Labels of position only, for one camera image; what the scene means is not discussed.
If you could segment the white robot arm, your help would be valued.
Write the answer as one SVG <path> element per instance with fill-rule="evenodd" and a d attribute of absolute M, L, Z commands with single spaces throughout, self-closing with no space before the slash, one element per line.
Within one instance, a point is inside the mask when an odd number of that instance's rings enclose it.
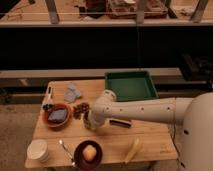
<path fill-rule="evenodd" d="M 194 98 L 117 102 L 113 91 L 104 90 L 88 120 L 97 129 L 107 118 L 182 124 L 180 171 L 213 171 L 213 92 Z"/>

